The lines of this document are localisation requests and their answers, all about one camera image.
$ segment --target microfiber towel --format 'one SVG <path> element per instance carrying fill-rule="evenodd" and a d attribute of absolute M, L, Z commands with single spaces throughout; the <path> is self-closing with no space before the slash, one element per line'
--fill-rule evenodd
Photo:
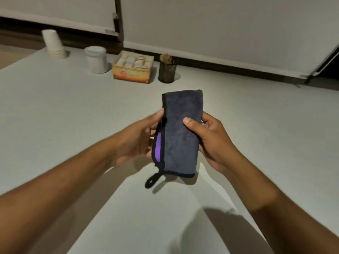
<path fill-rule="evenodd" d="M 197 166 L 199 139 L 182 120 L 189 117 L 201 123 L 202 91 L 164 93 L 162 107 L 164 116 L 158 123 L 152 147 L 152 159 L 159 172 L 147 180 L 146 188 L 151 188 L 161 175 L 194 177 Z"/>

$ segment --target wall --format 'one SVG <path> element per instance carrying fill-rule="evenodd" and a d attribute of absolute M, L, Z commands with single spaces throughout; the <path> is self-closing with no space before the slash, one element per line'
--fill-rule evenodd
<path fill-rule="evenodd" d="M 339 0 L 121 0 L 124 46 L 289 76 L 339 44 Z"/>
<path fill-rule="evenodd" d="M 114 0 L 0 0 L 0 16 L 106 33 L 115 31 Z"/>

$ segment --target container lid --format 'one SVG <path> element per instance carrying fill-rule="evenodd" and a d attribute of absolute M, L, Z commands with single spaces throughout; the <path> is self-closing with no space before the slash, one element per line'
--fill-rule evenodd
<path fill-rule="evenodd" d="M 106 49 L 101 46 L 89 46 L 85 48 L 85 54 L 89 57 L 100 57 L 106 53 Z"/>

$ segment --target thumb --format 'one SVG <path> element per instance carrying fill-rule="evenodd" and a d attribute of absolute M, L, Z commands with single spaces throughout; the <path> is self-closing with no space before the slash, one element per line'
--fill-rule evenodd
<path fill-rule="evenodd" d="M 208 129 L 204 128 L 200 123 L 196 122 L 193 119 L 190 119 L 188 117 L 185 117 L 184 120 L 184 125 L 191 131 L 195 132 L 198 136 L 201 137 L 201 139 L 206 138 L 208 134 Z"/>
<path fill-rule="evenodd" d="M 156 113 L 142 119 L 139 121 L 143 129 L 150 127 L 151 125 L 157 123 L 164 115 L 164 109 L 158 110 Z"/>

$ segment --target fingernail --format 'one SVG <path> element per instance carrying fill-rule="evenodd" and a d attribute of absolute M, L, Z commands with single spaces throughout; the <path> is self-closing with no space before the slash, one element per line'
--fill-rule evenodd
<path fill-rule="evenodd" d="M 188 117 L 185 117 L 185 118 L 184 118 L 184 123 L 185 123 L 185 124 L 188 124 L 190 121 L 191 121 L 190 118 L 188 118 Z"/>
<path fill-rule="evenodd" d="M 162 115 L 164 113 L 164 108 L 161 108 L 156 112 L 157 115 Z"/>

